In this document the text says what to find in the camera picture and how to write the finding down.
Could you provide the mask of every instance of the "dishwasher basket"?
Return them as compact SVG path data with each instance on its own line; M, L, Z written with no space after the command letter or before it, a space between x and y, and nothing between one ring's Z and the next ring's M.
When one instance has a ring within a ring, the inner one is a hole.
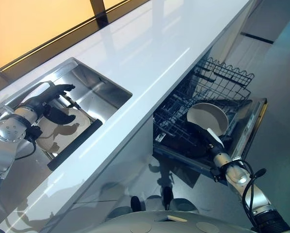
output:
M246 71L202 58L154 112L154 139L160 142L167 134L195 145L185 128L185 118L200 102L212 103L226 113L230 123L226 134L230 133L236 112L247 103L250 91L246 87L253 78Z

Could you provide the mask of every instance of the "sink basin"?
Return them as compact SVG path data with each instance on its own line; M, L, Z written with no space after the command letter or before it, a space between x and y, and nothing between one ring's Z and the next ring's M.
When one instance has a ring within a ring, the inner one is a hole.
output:
M67 92L65 98L60 97L50 104L59 108L67 107L71 104L67 100L71 98L88 116L91 125L60 154L45 152L37 146L33 155L14 162L0 191L0 222L132 96L129 91L95 70L70 58L12 95L3 103L4 107L16 109L22 100L42 82L55 85L73 84L75 89ZM23 140L18 146L16 157L30 153L32 148L31 143Z
M6 105L15 109L28 93L43 82L48 82L51 85L73 84L75 88L72 91L67 92L65 97L60 96L59 99L53 100L50 104L58 108L64 108L75 102L92 123L60 154L51 154L44 151L53 160L48 164L51 170L60 165L132 96L129 91L75 58L71 58L16 93L7 101Z

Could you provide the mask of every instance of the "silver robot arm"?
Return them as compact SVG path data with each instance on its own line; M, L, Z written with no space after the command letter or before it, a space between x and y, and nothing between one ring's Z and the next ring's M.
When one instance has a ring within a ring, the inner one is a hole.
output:
M74 115L68 116L48 104L73 88L69 84L51 86L42 83L24 99L14 114L0 120L0 187L15 160L19 142L28 136L28 129L40 116L44 115L57 124L67 124L75 119Z
M228 186L242 202L254 226L253 229L260 233L290 233L288 224L264 193L254 185L255 179L262 176L266 169L253 173L246 161L232 161L222 142L212 130L204 130L196 125L194 127L202 134L204 143L208 146L216 167L225 176Z

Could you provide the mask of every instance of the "dishwasher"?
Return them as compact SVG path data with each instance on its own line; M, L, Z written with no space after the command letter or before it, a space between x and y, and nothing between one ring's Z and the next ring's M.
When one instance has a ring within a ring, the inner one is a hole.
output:
M221 108L228 129L220 136L232 160L245 159L267 109L267 100L250 98L253 74L205 55L154 112L154 156L176 161L184 168L226 184L200 141L185 124L197 103Z

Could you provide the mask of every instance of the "white plate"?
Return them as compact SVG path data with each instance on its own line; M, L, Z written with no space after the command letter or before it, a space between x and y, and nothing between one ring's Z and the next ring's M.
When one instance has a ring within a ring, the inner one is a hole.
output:
M228 118L223 110L211 103L198 103L191 107L187 113L187 120L199 125L203 129L212 129L218 136L228 129Z

